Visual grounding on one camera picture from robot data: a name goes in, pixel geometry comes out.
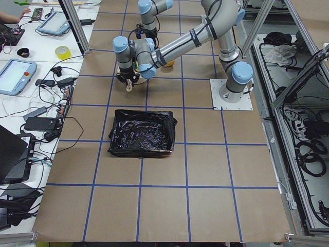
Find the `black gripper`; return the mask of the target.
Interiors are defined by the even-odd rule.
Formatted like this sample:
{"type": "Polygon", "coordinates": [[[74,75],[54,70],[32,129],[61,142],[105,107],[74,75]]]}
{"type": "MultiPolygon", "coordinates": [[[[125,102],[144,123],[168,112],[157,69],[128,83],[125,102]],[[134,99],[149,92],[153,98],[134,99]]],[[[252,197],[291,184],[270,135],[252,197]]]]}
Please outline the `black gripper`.
{"type": "Polygon", "coordinates": [[[130,80],[132,84],[136,84],[140,78],[140,74],[136,73],[133,67],[129,67],[129,68],[117,67],[116,78],[122,83],[127,84],[128,80],[130,80]]]}
{"type": "Polygon", "coordinates": [[[141,23],[136,25],[135,36],[137,39],[142,39],[142,35],[146,38],[151,38],[153,41],[157,41],[157,28],[147,29],[141,23]]]}

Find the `person hand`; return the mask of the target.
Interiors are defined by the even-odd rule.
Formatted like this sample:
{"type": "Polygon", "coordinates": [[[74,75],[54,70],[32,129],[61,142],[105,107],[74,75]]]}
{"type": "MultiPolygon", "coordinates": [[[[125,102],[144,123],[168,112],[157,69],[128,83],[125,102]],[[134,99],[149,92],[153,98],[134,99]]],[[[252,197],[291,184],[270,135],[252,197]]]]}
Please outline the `person hand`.
{"type": "Polygon", "coordinates": [[[24,16],[25,14],[28,14],[28,13],[30,13],[30,12],[31,12],[31,9],[30,9],[30,8],[25,8],[25,9],[21,12],[20,16],[24,16]]]}

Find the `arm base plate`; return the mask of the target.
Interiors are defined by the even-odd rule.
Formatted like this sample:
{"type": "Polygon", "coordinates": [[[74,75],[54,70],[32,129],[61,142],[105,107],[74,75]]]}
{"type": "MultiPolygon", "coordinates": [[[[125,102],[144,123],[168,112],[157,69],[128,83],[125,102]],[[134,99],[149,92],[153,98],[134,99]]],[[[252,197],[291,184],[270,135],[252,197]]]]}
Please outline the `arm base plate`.
{"type": "Polygon", "coordinates": [[[248,87],[244,91],[233,93],[226,88],[226,79],[210,79],[210,88],[214,110],[252,111],[252,102],[248,87]]]}

